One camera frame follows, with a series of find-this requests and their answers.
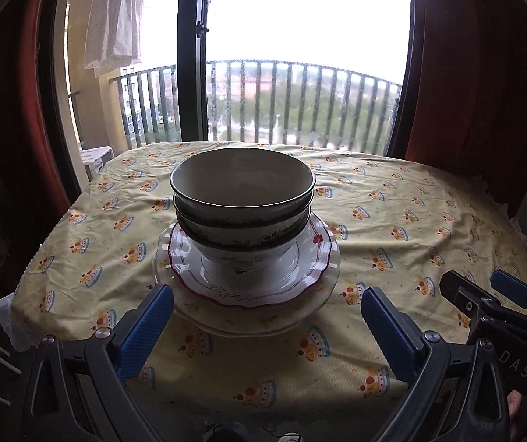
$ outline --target blue gripper pad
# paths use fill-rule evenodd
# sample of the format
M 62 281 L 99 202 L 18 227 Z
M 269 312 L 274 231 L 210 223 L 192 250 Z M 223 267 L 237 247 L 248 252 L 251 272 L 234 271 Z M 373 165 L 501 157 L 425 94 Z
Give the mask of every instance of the blue gripper pad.
M 120 344 L 115 371 L 121 382 L 139 375 L 172 312 L 173 292 L 163 286 Z
M 361 301 L 362 317 L 398 380 L 414 383 L 425 362 L 420 329 L 398 312 L 379 288 L 368 288 Z
M 490 276 L 490 285 L 506 298 L 523 309 L 527 309 L 527 284 L 505 271 L 496 270 Z

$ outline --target bowl rim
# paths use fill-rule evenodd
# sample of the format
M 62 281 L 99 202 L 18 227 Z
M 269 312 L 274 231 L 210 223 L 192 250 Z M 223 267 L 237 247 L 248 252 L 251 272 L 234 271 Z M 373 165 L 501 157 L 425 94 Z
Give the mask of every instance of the bowl rim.
M 173 202 L 173 208 L 175 209 L 176 211 L 176 214 L 182 214 L 182 217 L 184 217 L 185 219 L 187 219 L 188 221 L 190 222 L 193 222 L 195 224 L 200 224 L 200 225 L 204 225 L 206 227 L 214 227 L 214 228 L 221 228 L 221 229 L 242 229 L 242 228 L 260 228 L 260 227 L 266 227 L 266 226 L 269 226 L 269 225 L 274 225 L 274 224 L 278 224 L 279 222 L 282 222 L 282 221 L 286 221 L 287 219 L 290 219 L 296 215 L 298 215 L 299 213 L 302 213 L 304 212 L 307 207 L 310 208 L 311 206 L 311 203 L 315 197 L 314 193 L 311 192 L 311 195 L 310 197 L 307 199 L 307 203 L 306 205 L 302 206 L 301 209 L 298 211 L 298 212 L 293 212 L 293 213 L 289 213 L 288 215 L 283 215 L 283 216 L 280 216 L 276 219 L 273 219 L 271 221 L 263 221 L 262 223 L 258 223 L 258 224 L 244 224 L 242 222 L 218 222 L 218 223 L 212 223 L 212 222 L 209 222 L 209 221 L 204 221 L 200 218 L 196 218 L 194 215 L 188 215 L 186 212 L 182 211 L 178 205 L 176 204 L 176 196 L 177 196 L 177 193 L 175 195 L 173 195 L 173 198 L 172 198 L 172 202 Z
M 289 243 L 292 239 L 296 239 L 298 234 L 303 232 L 304 229 L 307 227 L 307 224 L 311 220 L 311 214 L 312 214 L 312 210 L 309 207 L 308 208 L 308 217 L 305 219 L 305 224 L 303 225 L 303 227 L 301 227 L 298 231 L 294 231 L 293 233 L 290 233 L 290 237 L 286 238 L 285 240 L 282 240 L 282 242 L 280 242 L 278 244 L 274 244 L 273 246 L 264 246 L 263 248 L 230 249 L 230 248 L 225 248 L 224 246 L 213 245 L 211 243 L 207 243 L 207 242 L 203 241 L 200 237 L 195 237 L 195 234 L 192 233 L 192 231 L 187 231 L 182 226 L 182 224 L 180 224 L 180 221 L 179 221 L 178 218 L 176 218 L 176 224 L 178 224 L 180 229 L 182 229 L 188 235 L 188 237 L 192 240 L 192 242 L 197 242 L 201 246 L 205 246 L 207 248 L 212 248 L 212 249 L 217 249 L 219 251 L 227 251 L 227 252 L 230 252 L 230 253 L 249 253 L 249 252 L 267 251 L 269 249 L 275 249 L 275 248 L 277 248 L 279 246 L 282 246 L 284 244 Z
M 274 152 L 274 153 L 278 153 L 278 154 L 283 154 L 289 158 L 293 158 L 295 160 L 297 160 L 299 163 L 301 163 L 303 165 L 303 167 L 305 167 L 309 173 L 311 174 L 311 183 L 309 185 L 309 187 L 304 190 L 303 192 L 301 192 L 298 196 L 295 196 L 293 198 L 290 198 L 290 199 L 287 199 L 285 201 L 280 201 L 278 203 L 271 203 L 271 204 L 261 204 L 261 205 L 257 205 L 257 206 L 228 206 L 228 205 L 225 205 L 225 204 L 214 204 L 214 203 L 207 203 L 206 201 L 200 201 L 198 199 L 195 199 L 193 197 L 190 197 L 190 196 L 187 196 L 185 194 L 183 194 L 179 189 L 176 188 L 176 185 L 173 183 L 173 175 L 176 173 L 176 171 L 186 162 L 188 161 L 189 159 L 191 158 L 195 158 L 201 154 L 206 154 L 206 153 L 209 153 L 211 151 L 228 151 L 228 150 L 254 150 L 254 151 L 270 151 L 270 152 Z M 204 204 L 206 206 L 210 206 L 210 207 L 218 207 L 218 208 L 229 208 L 229 209 L 254 209 L 254 208 L 267 208 L 267 207 L 272 207 L 272 206 L 279 206 L 280 204 L 286 204 L 286 203 L 291 203 L 295 200 L 297 200 L 298 198 L 301 198 L 303 197 L 304 195 L 306 195 L 306 193 L 308 192 L 311 192 L 314 187 L 315 187 L 315 184 L 316 184 L 316 175 L 315 175 L 315 172 L 312 171 L 312 169 L 306 165 L 305 163 L 303 163 L 300 159 L 294 157 L 294 156 L 291 156 L 289 154 L 286 154 L 284 152 L 279 152 L 279 151 L 274 151 L 274 150 L 266 150 L 264 148 L 243 148 L 243 147 L 238 147 L 238 148 L 220 148 L 220 149 L 215 149 L 215 150 L 210 150 L 210 151 L 205 151 L 205 152 L 201 152 L 201 153 L 198 153 L 198 154 L 195 154 L 194 156 L 190 156 L 189 158 L 186 158 L 184 159 L 180 164 L 178 164 L 170 173 L 169 173 L 169 185 L 171 186 L 172 190 L 174 193 L 176 194 L 179 194 L 180 196 L 190 200 L 190 201 L 193 201 L 195 203 L 199 203 L 199 204 Z

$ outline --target stacked bowls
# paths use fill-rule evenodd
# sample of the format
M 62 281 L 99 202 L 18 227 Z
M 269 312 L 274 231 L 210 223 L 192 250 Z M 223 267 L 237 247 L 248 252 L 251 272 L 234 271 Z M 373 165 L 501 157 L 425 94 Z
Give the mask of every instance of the stacked bowls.
M 199 153 L 169 180 L 180 228 L 204 257 L 236 270 L 266 267 L 294 244 L 315 186 L 300 160 L 258 148 Z

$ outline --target sky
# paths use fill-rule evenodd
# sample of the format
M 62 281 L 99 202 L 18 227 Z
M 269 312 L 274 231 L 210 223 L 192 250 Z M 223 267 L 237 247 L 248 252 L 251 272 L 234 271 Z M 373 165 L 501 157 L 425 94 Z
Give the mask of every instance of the sky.
M 411 0 L 212 0 L 208 60 L 324 64 L 401 83 Z M 141 64 L 176 62 L 177 0 L 145 0 Z

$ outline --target tablecloth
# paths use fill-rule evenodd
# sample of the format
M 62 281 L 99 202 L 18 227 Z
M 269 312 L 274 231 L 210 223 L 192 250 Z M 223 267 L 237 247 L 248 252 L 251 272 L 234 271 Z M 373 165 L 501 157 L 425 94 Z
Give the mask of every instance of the tablecloth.
M 258 146 L 157 143 L 107 163 L 26 269 L 12 301 L 15 320 L 35 337 L 63 339 L 114 326 L 152 287 L 158 236 L 175 218 L 172 168 L 197 152 L 237 145 Z M 259 146 L 291 154 L 315 172 L 312 209 L 338 238 L 338 284 L 300 326 L 267 338 L 209 335 L 173 315 L 129 382 L 137 397 L 237 420 L 354 408 L 370 422 L 392 410 L 406 385 L 395 380 L 360 316 L 365 288 L 379 286 L 423 330 L 464 342 L 468 319 L 439 294 L 445 271 L 488 291 L 496 268 L 527 282 L 527 244 L 478 184 L 375 155 Z M 313 341 L 322 344 L 309 351 Z

